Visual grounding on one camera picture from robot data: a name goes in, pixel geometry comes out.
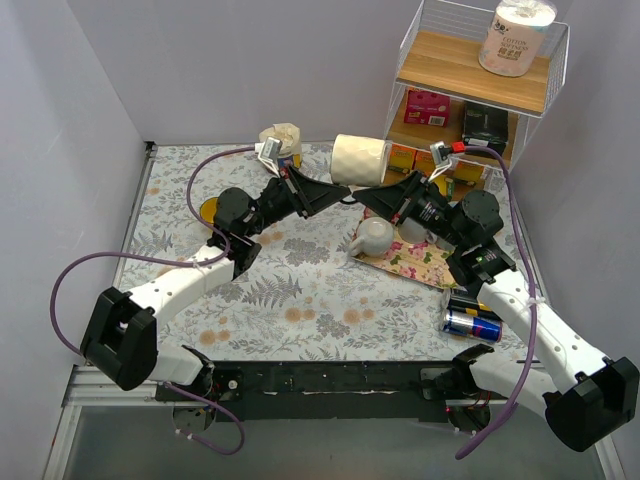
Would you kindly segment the yellow ceramic mug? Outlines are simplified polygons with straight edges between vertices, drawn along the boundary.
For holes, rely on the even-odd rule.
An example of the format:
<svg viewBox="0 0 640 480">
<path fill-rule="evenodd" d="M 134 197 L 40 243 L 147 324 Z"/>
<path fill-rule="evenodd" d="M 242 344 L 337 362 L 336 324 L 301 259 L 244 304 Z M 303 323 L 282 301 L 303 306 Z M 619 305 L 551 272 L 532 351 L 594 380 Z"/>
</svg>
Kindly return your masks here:
<svg viewBox="0 0 640 480">
<path fill-rule="evenodd" d="M 209 224 L 213 224 L 214 217 L 217 212 L 217 205 L 218 205 L 217 197 L 211 197 L 205 200 L 201 204 L 199 209 L 200 218 Z"/>
</svg>

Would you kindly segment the grey ceramic mug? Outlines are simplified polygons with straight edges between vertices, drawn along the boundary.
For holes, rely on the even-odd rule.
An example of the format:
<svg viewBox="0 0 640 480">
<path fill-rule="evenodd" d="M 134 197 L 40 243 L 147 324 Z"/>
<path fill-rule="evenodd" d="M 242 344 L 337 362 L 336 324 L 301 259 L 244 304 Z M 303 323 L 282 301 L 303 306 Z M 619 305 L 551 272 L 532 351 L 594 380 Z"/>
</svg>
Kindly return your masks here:
<svg viewBox="0 0 640 480">
<path fill-rule="evenodd" d="M 402 240 L 409 244 L 434 244 L 437 241 L 436 235 L 410 218 L 405 219 L 397 230 Z"/>
</svg>

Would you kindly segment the speckled white ceramic mug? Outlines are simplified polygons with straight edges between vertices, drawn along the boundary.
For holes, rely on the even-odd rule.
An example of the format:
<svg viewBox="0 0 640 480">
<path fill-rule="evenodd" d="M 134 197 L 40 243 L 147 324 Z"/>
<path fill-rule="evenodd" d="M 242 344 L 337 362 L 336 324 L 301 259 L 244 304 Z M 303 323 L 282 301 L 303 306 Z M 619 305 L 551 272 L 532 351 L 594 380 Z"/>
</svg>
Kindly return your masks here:
<svg viewBox="0 0 640 480">
<path fill-rule="evenodd" d="M 382 257 L 391 248 L 393 241 L 393 226 L 380 217 L 371 217 L 360 223 L 354 240 L 349 244 L 348 253 L 351 256 L 364 254 Z"/>
</svg>

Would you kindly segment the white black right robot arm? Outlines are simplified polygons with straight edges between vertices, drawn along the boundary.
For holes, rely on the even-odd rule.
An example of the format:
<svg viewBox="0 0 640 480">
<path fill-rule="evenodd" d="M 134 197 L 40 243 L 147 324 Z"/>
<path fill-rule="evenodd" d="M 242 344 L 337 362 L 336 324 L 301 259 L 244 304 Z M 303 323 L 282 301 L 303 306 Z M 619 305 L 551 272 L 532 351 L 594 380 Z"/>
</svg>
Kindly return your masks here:
<svg viewBox="0 0 640 480">
<path fill-rule="evenodd" d="M 523 364 L 491 347 L 469 348 L 437 378 L 440 387 L 464 397 L 487 390 L 507 399 L 499 416 L 457 458 L 500 428 L 517 405 L 544 417 L 556 437 L 578 452 L 634 418 L 638 368 L 625 357 L 612 360 L 591 346 L 537 297 L 531 272 L 521 272 L 494 240 L 504 223 L 493 194 L 472 190 L 450 205 L 435 184 L 415 172 L 393 185 L 357 190 L 353 197 L 395 226 L 412 220 L 452 246 L 446 262 L 456 284 L 528 345 Z"/>
</svg>

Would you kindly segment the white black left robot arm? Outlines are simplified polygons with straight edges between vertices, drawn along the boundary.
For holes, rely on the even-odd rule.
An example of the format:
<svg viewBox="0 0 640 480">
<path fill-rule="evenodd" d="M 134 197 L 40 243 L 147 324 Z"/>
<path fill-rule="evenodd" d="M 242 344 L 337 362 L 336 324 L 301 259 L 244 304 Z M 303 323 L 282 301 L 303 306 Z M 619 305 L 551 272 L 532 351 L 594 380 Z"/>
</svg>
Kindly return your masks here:
<svg viewBox="0 0 640 480">
<path fill-rule="evenodd" d="M 225 189 L 217 200 L 216 232 L 181 268 L 122 292 L 111 287 L 96 301 L 81 342 L 82 356 L 122 390 L 145 381 L 177 383 L 193 400 L 213 386 L 211 363 L 187 346 L 162 345 L 159 331 L 211 290 L 246 272 L 261 247 L 252 241 L 268 226 L 296 213 L 309 218 L 351 193 L 311 179 L 293 167 L 269 180 L 258 198 L 244 190 Z"/>
</svg>

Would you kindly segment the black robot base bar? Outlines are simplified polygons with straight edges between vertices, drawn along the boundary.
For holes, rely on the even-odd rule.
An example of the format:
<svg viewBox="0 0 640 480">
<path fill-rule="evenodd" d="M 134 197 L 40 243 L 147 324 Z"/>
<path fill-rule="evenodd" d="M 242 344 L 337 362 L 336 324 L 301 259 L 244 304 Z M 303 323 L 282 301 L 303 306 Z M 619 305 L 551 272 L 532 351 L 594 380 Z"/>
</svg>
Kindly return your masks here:
<svg viewBox="0 0 640 480">
<path fill-rule="evenodd" d="M 416 419 L 480 429 L 498 394 L 464 392 L 449 361 L 224 361 L 189 390 L 241 420 Z"/>
</svg>

